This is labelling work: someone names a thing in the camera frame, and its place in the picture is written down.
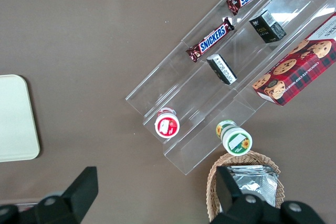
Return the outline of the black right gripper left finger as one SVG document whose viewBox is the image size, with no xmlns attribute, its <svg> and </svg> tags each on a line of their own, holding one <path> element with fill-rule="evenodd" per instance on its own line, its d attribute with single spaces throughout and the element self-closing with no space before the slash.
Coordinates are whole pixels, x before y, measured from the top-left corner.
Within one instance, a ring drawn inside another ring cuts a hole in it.
<svg viewBox="0 0 336 224">
<path fill-rule="evenodd" d="M 34 208 L 37 223 L 81 223 L 98 194 L 95 166 L 86 167 L 60 195 L 49 196 Z"/>
</svg>

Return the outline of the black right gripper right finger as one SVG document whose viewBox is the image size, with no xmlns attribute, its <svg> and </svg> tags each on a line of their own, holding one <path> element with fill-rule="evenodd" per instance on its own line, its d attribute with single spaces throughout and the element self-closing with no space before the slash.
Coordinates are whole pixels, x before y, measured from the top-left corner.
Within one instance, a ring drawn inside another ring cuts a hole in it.
<svg viewBox="0 0 336 224">
<path fill-rule="evenodd" d="M 243 194 L 226 167 L 217 167 L 216 179 L 223 211 L 211 223 L 281 223 L 280 210 L 258 196 Z"/>
</svg>

